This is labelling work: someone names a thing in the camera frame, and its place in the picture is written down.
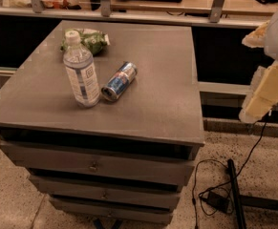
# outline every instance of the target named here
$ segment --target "black cable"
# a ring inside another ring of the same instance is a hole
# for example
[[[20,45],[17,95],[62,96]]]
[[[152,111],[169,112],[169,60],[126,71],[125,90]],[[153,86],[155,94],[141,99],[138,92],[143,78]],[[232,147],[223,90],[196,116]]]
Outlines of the black cable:
[[[244,169],[244,167],[246,166],[247,162],[249,161],[249,159],[250,159],[250,157],[251,157],[251,155],[252,155],[254,149],[255,149],[256,146],[260,143],[260,141],[261,141],[261,139],[262,139],[262,137],[263,137],[263,134],[264,134],[265,127],[266,127],[266,125],[267,125],[267,118],[266,118],[266,121],[265,121],[265,123],[264,123],[264,125],[263,125],[263,128],[262,128],[262,131],[261,131],[261,133],[260,133],[259,139],[256,141],[256,143],[255,143],[255,144],[253,145],[253,147],[251,148],[251,150],[250,150],[250,152],[249,152],[249,155],[247,156],[245,162],[243,163],[241,169],[240,169],[239,172],[236,174],[236,176],[235,176],[234,179],[236,179],[236,177],[243,171],[243,169]],[[227,169],[226,165],[224,165],[221,161],[216,160],[216,159],[205,159],[205,160],[200,161],[200,162],[197,164],[196,170],[195,170],[195,176],[194,176],[194,185],[193,185],[193,188],[192,188],[192,203],[193,203],[194,209],[195,209],[195,220],[196,220],[196,222],[195,222],[195,229],[198,229],[198,213],[197,213],[197,205],[196,205],[196,199],[195,199],[195,188],[196,188],[196,184],[197,184],[197,171],[198,171],[199,165],[200,165],[201,163],[207,162],[207,161],[218,162],[218,163],[222,164],[222,165]],[[222,186],[225,186],[225,185],[227,185],[227,184],[229,184],[229,183],[231,183],[231,180],[226,181],[226,182],[224,182],[224,183],[221,183],[221,184],[219,184],[219,185],[217,185],[217,186],[215,186],[215,187],[209,187],[209,188],[207,188],[206,190],[204,190],[203,192],[200,192],[200,193],[198,194],[198,197],[200,198],[200,201],[201,201],[201,206],[202,206],[203,212],[204,212],[206,215],[212,216],[212,215],[214,215],[214,214],[217,212],[217,210],[215,210],[212,214],[207,214],[207,213],[206,213],[206,211],[205,211],[204,208],[203,208],[203,204],[202,204],[203,195],[204,195],[205,193],[209,192],[209,191],[214,190],[214,189],[218,189],[218,188],[224,189],[224,188],[222,188]],[[233,206],[233,207],[232,207],[232,208],[233,208],[233,209],[232,209],[232,212],[230,212],[229,214],[232,214],[233,211],[234,211],[234,205],[232,205],[232,206]]]
[[[254,144],[254,146],[251,148],[251,150],[250,150],[250,152],[249,152],[249,155],[248,155],[247,158],[246,158],[246,161],[244,162],[244,164],[242,165],[240,171],[236,174],[236,176],[235,176],[234,179],[236,179],[236,177],[243,171],[243,169],[244,169],[245,165],[247,164],[247,162],[249,161],[249,159],[250,159],[250,157],[251,157],[251,155],[252,155],[254,149],[255,149],[256,146],[260,143],[260,141],[261,141],[261,139],[262,139],[262,137],[263,137],[263,133],[264,133],[264,129],[265,129],[266,125],[267,125],[267,120],[266,120],[265,123],[264,123],[264,126],[263,126],[263,128],[262,128],[262,131],[261,131],[261,134],[260,134],[259,139],[258,139],[257,142]],[[231,180],[226,181],[226,182],[224,182],[224,183],[222,183],[222,184],[219,184],[219,185],[217,185],[217,186],[215,186],[215,187],[209,187],[209,188],[207,188],[206,190],[204,190],[203,192],[201,192],[200,194],[204,194],[204,193],[209,192],[209,191],[212,191],[212,190],[214,190],[214,189],[216,189],[216,188],[225,186],[225,185],[229,184],[230,182],[231,182]]]
[[[224,166],[227,169],[227,166],[224,165],[221,161],[216,160],[216,159],[204,159],[202,161],[200,161],[197,165],[196,165],[196,170],[195,170],[195,175],[194,175],[194,185],[192,188],[192,203],[194,205],[194,210],[195,210],[195,228],[198,228],[198,213],[197,213],[197,204],[196,204],[196,199],[195,199],[195,188],[196,188],[196,184],[197,184],[197,171],[198,171],[198,167],[201,163],[204,162],[217,162],[220,163],[222,166]]]
[[[227,191],[227,189],[225,189],[225,188],[223,188],[223,187],[219,187],[219,188],[217,188],[217,189],[222,189],[222,190],[224,190],[224,191],[226,192],[226,198],[229,198],[230,201],[231,201],[231,203],[232,203],[232,210],[231,210],[230,212],[226,212],[226,213],[227,213],[228,215],[232,215],[232,213],[234,212],[234,203],[232,202],[232,196],[231,196],[231,194],[230,194],[231,189],[230,189],[229,191]],[[204,208],[203,208],[203,201],[206,201],[206,198],[201,197],[201,198],[200,198],[200,204],[201,204],[201,206],[202,206],[203,212],[204,212],[207,216],[213,216],[218,210],[217,210],[217,209],[214,209],[214,211],[213,211],[211,214],[206,213],[206,211],[205,211]]]
[[[231,207],[232,207],[232,210],[230,212],[226,212],[228,215],[232,215],[233,212],[234,212],[234,202],[233,202],[233,199],[232,199],[232,195],[231,195],[231,191],[232,191],[232,187],[230,187],[230,190],[228,191],[228,196],[226,198],[230,198],[230,201],[231,201]]]

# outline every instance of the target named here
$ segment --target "gray drawer cabinet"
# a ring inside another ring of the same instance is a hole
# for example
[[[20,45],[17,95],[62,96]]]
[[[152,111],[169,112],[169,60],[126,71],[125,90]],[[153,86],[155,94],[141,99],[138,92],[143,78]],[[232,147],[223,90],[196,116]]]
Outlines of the gray drawer cabinet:
[[[68,28],[109,34],[99,85],[126,60],[139,68],[117,102],[76,105]],[[56,209],[167,224],[204,144],[194,55],[188,27],[62,21],[0,90],[0,149]]]

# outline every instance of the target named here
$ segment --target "bottle cap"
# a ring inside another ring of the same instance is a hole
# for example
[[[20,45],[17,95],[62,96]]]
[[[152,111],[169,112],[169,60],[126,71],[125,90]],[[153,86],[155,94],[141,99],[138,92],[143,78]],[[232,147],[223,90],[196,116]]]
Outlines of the bottle cap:
[[[80,43],[81,41],[80,34],[78,31],[67,31],[65,33],[65,39],[68,45],[75,45]]]

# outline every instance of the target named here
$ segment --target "plastic water bottle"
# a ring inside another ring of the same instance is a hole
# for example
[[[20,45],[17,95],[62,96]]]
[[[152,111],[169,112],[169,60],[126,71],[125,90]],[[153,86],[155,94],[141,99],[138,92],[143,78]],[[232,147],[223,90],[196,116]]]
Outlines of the plastic water bottle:
[[[75,100],[78,105],[89,108],[99,101],[99,86],[96,77],[94,59],[80,40],[78,31],[65,33],[67,50],[63,55]]]

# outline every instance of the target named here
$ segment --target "black stand leg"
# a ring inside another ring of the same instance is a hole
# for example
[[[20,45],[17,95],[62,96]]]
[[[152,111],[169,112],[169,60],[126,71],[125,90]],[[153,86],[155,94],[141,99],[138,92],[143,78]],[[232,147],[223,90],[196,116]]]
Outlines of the black stand leg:
[[[231,188],[232,188],[232,193],[233,193],[233,199],[234,199],[234,206],[235,206],[238,228],[239,229],[246,229],[246,220],[245,220],[243,205],[242,205],[242,202],[241,202],[240,190],[238,188],[235,166],[234,166],[234,162],[233,162],[232,159],[229,159],[227,161],[227,171],[230,175],[230,180],[231,180]]]
[[[278,211],[278,200],[268,198],[257,198],[250,196],[243,196],[240,194],[234,162],[232,159],[227,161],[227,171],[230,175],[231,189],[233,193],[235,212],[239,229],[246,229],[246,220],[244,215],[243,206],[250,206],[268,210]]]

